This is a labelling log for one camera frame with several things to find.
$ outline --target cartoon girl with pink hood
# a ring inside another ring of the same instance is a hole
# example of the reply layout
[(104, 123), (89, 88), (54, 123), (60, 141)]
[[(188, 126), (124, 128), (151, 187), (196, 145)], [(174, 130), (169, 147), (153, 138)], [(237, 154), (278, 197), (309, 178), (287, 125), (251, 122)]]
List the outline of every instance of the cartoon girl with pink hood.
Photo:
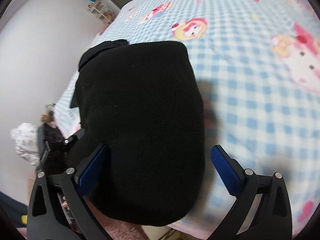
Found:
[(172, 34), (178, 41), (198, 39), (207, 29), (207, 21), (203, 18), (192, 18), (187, 22), (172, 25)]
[(295, 36), (272, 38), (273, 51), (289, 68), (292, 79), (310, 92), (320, 93), (320, 41), (294, 23)]

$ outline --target white cloth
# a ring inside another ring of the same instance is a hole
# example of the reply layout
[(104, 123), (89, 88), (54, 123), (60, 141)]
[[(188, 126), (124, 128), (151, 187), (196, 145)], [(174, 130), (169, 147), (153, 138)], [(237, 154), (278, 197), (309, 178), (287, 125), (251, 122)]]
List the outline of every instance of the white cloth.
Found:
[(33, 166), (39, 164), (37, 131), (38, 126), (25, 122), (11, 130), (11, 138), (15, 141), (16, 152)]

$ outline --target pink heart print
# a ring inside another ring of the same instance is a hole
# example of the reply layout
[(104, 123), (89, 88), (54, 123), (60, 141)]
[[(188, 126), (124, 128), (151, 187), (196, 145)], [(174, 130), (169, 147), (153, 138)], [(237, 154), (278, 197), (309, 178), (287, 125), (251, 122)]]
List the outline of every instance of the pink heart print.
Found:
[(303, 220), (305, 220), (306, 218), (308, 218), (311, 214), (311, 212), (313, 211), (313, 201), (308, 200), (302, 208), (302, 213), (300, 214), (300, 216), (298, 217), (298, 223), (302, 222)]

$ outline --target blue and white gingham fabric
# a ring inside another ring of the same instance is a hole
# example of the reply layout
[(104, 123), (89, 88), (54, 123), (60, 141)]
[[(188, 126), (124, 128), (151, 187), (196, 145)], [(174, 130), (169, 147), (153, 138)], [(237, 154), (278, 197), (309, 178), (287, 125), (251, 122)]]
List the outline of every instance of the blue and white gingham fabric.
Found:
[[(134, 0), (92, 46), (117, 39), (183, 42), (204, 100), (202, 190), (193, 210), (170, 226), (206, 239), (232, 206), (210, 162), (220, 144), (244, 168), (282, 173), (293, 234), (301, 231), (320, 201), (320, 22), (307, 0)], [(308, 58), (295, 61), (281, 54), (284, 47), (291, 55), (303, 48)], [(78, 129), (78, 110), (68, 109), (76, 79), (55, 110), (66, 137)]]

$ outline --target black device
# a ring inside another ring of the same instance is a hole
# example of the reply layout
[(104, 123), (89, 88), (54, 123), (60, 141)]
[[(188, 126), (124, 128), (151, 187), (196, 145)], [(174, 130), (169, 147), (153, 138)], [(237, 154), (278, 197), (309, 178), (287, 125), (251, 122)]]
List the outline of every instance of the black device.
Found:
[[(50, 154), (56, 155), (59, 151), (65, 153), (83, 134), (84, 130), (81, 129), (64, 141), (53, 144), (46, 142), (44, 160), (50, 160)], [(77, 167), (69, 167), (60, 174), (48, 175), (45, 170), (38, 173), (28, 209), (29, 240), (112, 239), (92, 215), (82, 198), (94, 188), (101, 168), (109, 157), (108, 146), (100, 144)], [(289, 197), (280, 173), (262, 176), (256, 175), (251, 169), (244, 170), (220, 145), (212, 148), (211, 160), (228, 192), (236, 197), (236, 201), (208, 240), (292, 238)], [(81, 234), (71, 229), (58, 194), (65, 196)], [(262, 194), (262, 198), (255, 217), (249, 229), (237, 235), (256, 194)]]

